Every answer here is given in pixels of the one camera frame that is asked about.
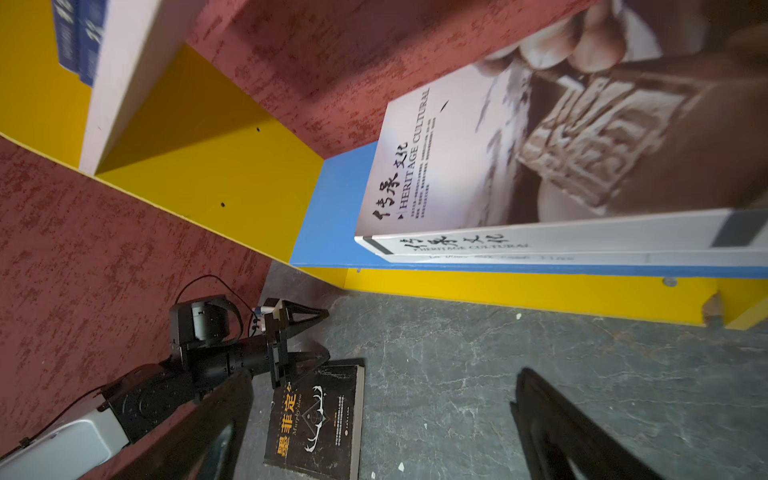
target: blue book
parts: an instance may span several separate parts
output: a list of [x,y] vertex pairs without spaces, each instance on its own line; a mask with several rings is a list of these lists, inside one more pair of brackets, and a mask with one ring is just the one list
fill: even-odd
[[80,81],[94,86],[99,49],[104,37],[104,20],[108,0],[81,0],[80,18]]
[[53,22],[56,29],[58,63],[69,71],[78,73],[80,49],[78,48],[79,0],[51,0]]

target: heritage cultural book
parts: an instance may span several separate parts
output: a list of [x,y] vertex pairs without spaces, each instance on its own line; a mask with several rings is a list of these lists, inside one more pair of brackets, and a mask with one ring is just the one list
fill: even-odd
[[356,241],[765,253],[768,10],[734,1],[603,1],[391,101]]

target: book spine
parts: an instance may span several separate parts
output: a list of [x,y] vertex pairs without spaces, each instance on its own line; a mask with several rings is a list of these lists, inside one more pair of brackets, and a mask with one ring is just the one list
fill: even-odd
[[98,67],[108,0],[81,0],[80,7],[80,81],[93,87]]
[[672,252],[739,247],[768,249],[768,209],[698,210],[569,223],[533,223],[445,232],[356,236],[392,255]]
[[56,31],[58,63],[78,73],[80,50],[78,47],[78,0],[51,0]]
[[457,265],[768,266],[764,251],[528,253],[498,255],[388,255],[390,263]]

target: black stripe on book spine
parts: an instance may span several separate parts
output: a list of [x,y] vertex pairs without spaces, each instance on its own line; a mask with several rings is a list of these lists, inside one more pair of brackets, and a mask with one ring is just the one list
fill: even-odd
[[768,223],[768,208],[734,210],[717,232],[712,248],[748,247]]
[[365,240],[368,245],[371,247],[377,249],[379,252],[384,253],[385,255],[392,255],[392,252],[386,249],[381,243],[377,242],[373,239],[373,237],[363,237],[363,240]]

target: book cover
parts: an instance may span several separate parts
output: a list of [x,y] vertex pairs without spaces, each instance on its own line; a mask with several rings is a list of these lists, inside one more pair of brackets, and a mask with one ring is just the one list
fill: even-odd
[[78,73],[78,0],[51,0],[58,63]]
[[275,390],[264,462],[316,478],[357,479],[365,367],[330,362]]
[[737,3],[599,2],[390,102],[356,240],[385,258],[764,247],[768,18]]
[[94,86],[98,67],[101,39],[104,37],[104,20],[107,17],[108,0],[81,0],[80,5],[80,81]]

